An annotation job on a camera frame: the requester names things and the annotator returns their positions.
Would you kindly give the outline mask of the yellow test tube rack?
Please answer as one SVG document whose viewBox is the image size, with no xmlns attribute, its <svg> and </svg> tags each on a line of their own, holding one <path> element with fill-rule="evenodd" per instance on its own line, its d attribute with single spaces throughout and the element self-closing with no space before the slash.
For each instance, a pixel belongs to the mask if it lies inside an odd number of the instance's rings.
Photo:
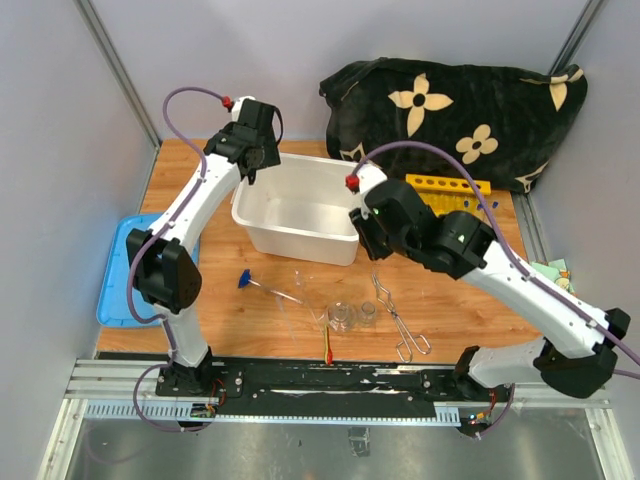
<svg viewBox="0 0 640 480">
<path fill-rule="evenodd" d="M 465 211 L 479 218 L 486 219 L 486 213 L 478 211 L 481 204 L 472 185 L 465 179 L 406 174 L 405 181 L 411 185 L 422 201 L 431 207 L 436 215 L 444 215 L 453 211 Z M 464 209 L 464 201 L 469 201 L 469 209 Z"/>
</svg>

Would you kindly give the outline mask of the white plastic bin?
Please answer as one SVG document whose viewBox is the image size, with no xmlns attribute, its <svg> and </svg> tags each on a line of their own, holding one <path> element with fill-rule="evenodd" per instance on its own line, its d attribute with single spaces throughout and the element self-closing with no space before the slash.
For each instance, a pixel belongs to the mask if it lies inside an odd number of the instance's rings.
<svg viewBox="0 0 640 480">
<path fill-rule="evenodd" d="M 355 197 L 345 186 L 352 164 L 291 153 L 236 189 L 231 214 L 265 254 L 336 266 L 356 258 L 359 236 L 349 219 Z"/>
</svg>

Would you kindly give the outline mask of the small glass beaker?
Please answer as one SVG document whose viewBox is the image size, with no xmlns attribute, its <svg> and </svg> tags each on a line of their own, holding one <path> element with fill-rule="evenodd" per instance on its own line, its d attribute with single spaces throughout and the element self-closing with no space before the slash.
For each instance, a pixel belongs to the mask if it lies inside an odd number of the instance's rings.
<svg viewBox="0 0 640 480">
<path fill-rule="evenodd" d="M 376 319 L 377 319 L 376 306 L 369 301 L 363 302 L 357 311 L 358 324 L 366 328 L 371 328 L 375 325 Z"/>
</svg>

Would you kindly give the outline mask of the glass conical flask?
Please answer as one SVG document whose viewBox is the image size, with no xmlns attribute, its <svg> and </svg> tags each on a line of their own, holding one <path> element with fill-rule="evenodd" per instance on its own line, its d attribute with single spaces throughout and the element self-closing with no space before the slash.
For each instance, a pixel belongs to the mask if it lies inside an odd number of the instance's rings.
<svg viewBox="0 0 640 480">
<path fill-rule="evenodd" d="M 327 305 L 324 324 L 332 331 L 346 333 L 350 331 L 357 320 L 357 314 L 351 303 L 344 301 L 331 302 Z"/>
</svg>

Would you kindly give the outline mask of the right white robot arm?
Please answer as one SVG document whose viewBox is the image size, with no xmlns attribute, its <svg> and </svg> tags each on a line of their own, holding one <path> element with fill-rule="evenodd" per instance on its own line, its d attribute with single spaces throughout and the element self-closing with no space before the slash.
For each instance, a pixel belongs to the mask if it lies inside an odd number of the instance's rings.
<svg viewBox="0 0 640 480">
<path fill-rule="evenodd" d="M 399 254 L 462 280 L 540 332 L 519 345 L 466 348 L 452 377 L 460 397 L 474 400 L 504 384 L 543 382 L 585 399 L 611 379 L 618 343 L 630 323 L 624 311 L 604 311 L 577 299 L 502 246 L 495 228 L 465 211 L 435 214 L 404 181 L 350 175 L 346 183 L 359 199 L 349 216 L 370 259 Z"/>
</svg>

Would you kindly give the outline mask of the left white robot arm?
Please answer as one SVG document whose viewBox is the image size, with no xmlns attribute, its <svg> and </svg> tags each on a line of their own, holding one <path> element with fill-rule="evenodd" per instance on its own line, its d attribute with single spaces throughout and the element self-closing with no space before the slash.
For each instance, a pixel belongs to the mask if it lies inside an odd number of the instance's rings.
<svg viewBox="0 0 640 480">
<path fill-rule="evenodd" d="M 150 317 L 137 310 L 131 314 L 141 324 L 160 323 L 169 343 L 169 360 L 160 374 L 195 396 L 212 388 L 214 371 L 195 307 L 202 275 L 192 251 L 225 197 L 242 182 L 254 183 L 258 171 L 280 163 L 282 136 L 273 127 L 282 120 L 279 109 L 252 97 L 221 102 L 231 121 L 195 150 L 199 165 L 170 207 L 150 227 L 134 229 L 126 239 L 126 294 L 139 292 L 153 309 Z"/>
</svg>

